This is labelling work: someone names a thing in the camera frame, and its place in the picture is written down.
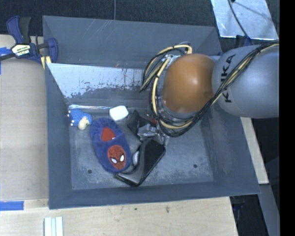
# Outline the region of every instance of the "blue toy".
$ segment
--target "blue toy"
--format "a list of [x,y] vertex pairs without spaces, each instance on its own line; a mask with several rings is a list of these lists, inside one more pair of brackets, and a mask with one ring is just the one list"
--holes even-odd
[[87,126],[92,124],[92,116],[90,114],[85,113],[80,109],[71,109],[68,112],[71,126],[84,130]]
[[129,144],[114,120],[105,117],[96,119],[90,127],[90,135],[105,170],[119,173],[130,166],[132,155]]

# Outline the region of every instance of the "white foam block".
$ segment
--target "white foam block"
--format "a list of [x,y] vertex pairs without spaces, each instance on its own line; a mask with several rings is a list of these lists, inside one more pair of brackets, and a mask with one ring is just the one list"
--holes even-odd
[[121,120],[128,116],[129,112],[125,106],[117,106],[109,110],[109,116],[114,120]]

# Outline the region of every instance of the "black cable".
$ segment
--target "black cable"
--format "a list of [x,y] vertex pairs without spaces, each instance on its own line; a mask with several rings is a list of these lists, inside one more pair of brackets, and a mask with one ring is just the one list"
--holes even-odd
[[116,20],[116,0],[114,0],[114,20]]
[[242,32],[245,34],[245,36],[249,37],[248,34],[247,34],[247,32],[245,31],[245,29],[242,27],[241,23],[239,22],[239,20],[238,20],[236,14],[235,14],[235,12],[234,12],[234,9],[233,9],[232,4],[231,4],[231,0],[227,0],[227,2],[228,2],[228,4],[229,4],[229,6],[230,6],[230,9],[231,9],[231,11],[232,11],[233,16],[235,17],[235,19],[236,19],[236,21],[237,21],[238,26],[241,28],[241,30],[242,30]]

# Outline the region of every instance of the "gray bin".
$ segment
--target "gray bin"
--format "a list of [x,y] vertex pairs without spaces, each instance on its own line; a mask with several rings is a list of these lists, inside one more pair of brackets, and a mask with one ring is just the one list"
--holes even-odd
[[[151,57],[168,46],[191,40],[196,53],[217,55],[221,49],[215,28],[43,19],[44,37],[55,37],[59,43],[58,63],[45,71],[50,209],[260,192],[240,118],[217,104],[187,133],[170,138],[164,157],[139,187],[128,186],[101,167],[89,127],[82,131],[69,125],[67,111],[72,105],[82,107],[93,119],[108,116],[108,109],[118,105],[127,106],[130,114],[145,111],[148,92],[139,93],[136,81]],[[127,81],[131,76],[134,83]],[[126,124],[127,118],[118,122],[130,147],[135,147],[138,140]]]

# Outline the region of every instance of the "black plastic object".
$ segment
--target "black plastic object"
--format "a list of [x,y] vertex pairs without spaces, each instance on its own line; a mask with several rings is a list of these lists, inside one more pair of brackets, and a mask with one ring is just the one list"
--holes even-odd
[[140,147],[139,164],[130,173],[118,173],[115,177],[132,186],[139,186],[165,154],[165,147],[153,139],[143,142]]
[[148,116],[144,116],[138,113],[138,111],[134,111],[128,121],[128,128],[137,136],[140,127],[143,127],[147,124],[151,126],[156,126],[157,121],[155,119],[149,118]]

